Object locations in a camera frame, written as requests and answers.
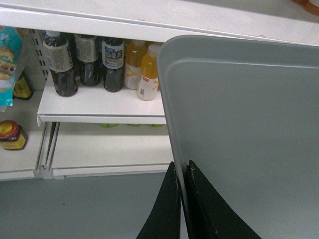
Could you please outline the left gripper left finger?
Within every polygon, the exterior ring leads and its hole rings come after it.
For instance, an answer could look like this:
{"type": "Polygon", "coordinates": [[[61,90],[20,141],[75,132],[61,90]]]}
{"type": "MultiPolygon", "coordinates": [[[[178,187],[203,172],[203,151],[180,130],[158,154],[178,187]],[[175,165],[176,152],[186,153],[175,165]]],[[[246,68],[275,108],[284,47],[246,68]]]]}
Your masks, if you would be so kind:
{"type": "Polygon", "coordinates": [[[181,189],[174,162],[165,173],[154,206],[140,230],[139,239],[179,239],[181,189]]]}

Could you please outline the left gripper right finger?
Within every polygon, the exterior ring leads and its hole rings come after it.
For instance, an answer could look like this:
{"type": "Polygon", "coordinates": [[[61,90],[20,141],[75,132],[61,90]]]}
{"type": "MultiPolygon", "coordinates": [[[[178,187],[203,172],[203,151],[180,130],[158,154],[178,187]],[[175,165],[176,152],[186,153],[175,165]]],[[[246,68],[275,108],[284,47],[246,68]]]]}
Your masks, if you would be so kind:
{"type": "Polygon", "coordinates": [[[227,204],[194,161],[186,167],[191,239],[259,239],[227,204]]]}

